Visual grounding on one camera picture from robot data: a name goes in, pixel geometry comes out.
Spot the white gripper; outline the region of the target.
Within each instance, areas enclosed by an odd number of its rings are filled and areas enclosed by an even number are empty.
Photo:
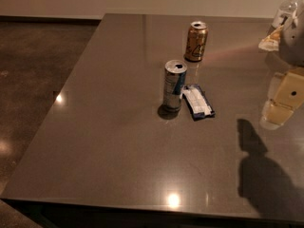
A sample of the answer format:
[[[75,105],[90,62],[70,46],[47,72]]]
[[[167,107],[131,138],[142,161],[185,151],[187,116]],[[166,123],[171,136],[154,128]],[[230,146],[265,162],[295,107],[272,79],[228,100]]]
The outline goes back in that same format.
[[[263,106],[260,124],[268,130],[284,125],[304,104],[304,12],[297,10],[284,24],[260,41],[265,51],[278,51],[286,63],[297,66],[285,73],[276,72]]]

